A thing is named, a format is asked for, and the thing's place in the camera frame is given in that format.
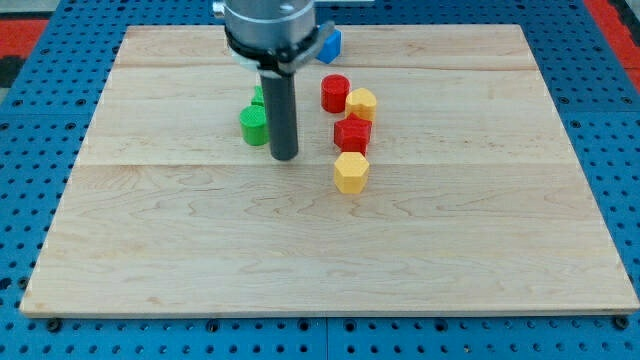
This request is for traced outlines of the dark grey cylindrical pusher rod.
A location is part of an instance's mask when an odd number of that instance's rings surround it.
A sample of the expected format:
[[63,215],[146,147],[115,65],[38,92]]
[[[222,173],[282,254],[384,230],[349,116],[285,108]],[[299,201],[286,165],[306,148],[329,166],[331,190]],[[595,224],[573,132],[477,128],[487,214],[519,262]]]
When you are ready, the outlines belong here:
[[260,74],[271,156],[289,161],[298,154],[295,78]]

